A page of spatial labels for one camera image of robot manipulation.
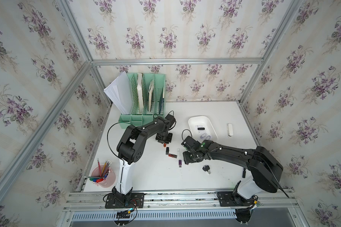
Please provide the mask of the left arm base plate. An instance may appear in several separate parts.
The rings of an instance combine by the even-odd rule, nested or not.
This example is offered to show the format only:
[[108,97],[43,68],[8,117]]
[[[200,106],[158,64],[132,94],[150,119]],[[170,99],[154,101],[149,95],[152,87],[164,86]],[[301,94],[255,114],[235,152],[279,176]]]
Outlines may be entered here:
[[143,208],[144,200],[145,194],[143,193],[130,193],[119,198],[108,193],[103,197],[106,209]]

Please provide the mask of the white storage box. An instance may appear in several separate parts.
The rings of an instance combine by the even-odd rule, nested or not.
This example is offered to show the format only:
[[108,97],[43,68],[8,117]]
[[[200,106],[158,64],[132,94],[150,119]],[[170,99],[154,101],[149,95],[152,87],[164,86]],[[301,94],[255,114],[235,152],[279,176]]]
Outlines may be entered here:
[[192,133],[192,137],[202,142],[203,140],[210,140],[217,142],[217,133],[210,121],[206,116],[194,116],[188,120],[189,129]]

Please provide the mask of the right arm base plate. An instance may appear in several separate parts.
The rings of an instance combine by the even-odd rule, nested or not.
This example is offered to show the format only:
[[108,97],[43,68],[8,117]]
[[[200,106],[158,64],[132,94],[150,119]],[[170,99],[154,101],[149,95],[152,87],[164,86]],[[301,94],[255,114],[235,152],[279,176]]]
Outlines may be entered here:
[[256,195],[245,199],[236,192],[217,192],[217,198],[221,207],[250,207],[258,201]]

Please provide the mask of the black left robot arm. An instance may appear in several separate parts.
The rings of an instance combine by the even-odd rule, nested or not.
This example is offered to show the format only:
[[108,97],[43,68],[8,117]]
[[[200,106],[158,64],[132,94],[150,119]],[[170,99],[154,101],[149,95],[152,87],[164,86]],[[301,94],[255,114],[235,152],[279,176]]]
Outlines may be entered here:
[[134,126],[131,124],[125,129],[117,145],[120,168],[114,195],[126,196],[131,193],[135,163],[142,157],[147,140],[155,135],[157,142],[166,145],[171,143],[172,133],[170,130],[175,124],[175,117],[172,114],[167,114],[165,118],[158,116],[146,125]]

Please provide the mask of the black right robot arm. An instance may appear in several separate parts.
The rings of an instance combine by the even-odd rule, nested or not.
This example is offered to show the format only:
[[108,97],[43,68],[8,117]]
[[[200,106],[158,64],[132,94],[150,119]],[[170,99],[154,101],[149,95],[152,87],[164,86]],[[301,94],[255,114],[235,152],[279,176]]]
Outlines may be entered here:
[[259,192],[276,193],[280,184],[283,166],[264,147],[235,148],[221,145],[211,140],[198,142],[188,136],[181,143],[185,164],[204,160],[218,160],[240,166],[251,172],[251,176],[241,180],[234,189],[238,197],[251,199]]

